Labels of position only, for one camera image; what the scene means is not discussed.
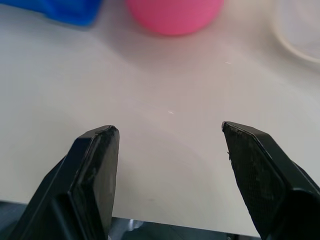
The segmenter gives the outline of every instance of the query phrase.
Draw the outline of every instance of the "white table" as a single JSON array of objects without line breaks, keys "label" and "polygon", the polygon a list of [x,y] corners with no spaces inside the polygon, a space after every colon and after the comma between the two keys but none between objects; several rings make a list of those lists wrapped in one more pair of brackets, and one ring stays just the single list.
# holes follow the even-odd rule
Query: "white table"
[{"label": "white table", "polygon": [[320,71],[286,52],[262,2],[228,0],[184,37],[153,35],[122,0],[95,27],[0,6],[0,199],[27,203],[87,130],[120,131],[113,215],[257,236],[222,121],[271,134],[320,184]]}]

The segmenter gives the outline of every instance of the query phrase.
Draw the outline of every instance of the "blue object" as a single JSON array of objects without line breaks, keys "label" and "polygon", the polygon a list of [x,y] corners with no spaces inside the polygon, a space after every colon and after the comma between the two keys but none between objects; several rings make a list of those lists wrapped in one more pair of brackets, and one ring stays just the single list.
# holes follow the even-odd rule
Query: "blue object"
[{"label": "blue object", "polygon": [[102,0],[0,0],[7,4],[45,14],[48,18],[78,26],[90,25]]}]

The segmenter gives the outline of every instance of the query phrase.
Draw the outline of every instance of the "pink cup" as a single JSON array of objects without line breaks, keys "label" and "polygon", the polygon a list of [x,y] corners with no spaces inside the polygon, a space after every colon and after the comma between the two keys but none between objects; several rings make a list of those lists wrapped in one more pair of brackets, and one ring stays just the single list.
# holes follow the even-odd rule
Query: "pink cup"
[{"label": "pink cup", "polygon": [[210,23],[224,0],[126,0],[133,17],[164,35],[193,33]]}]

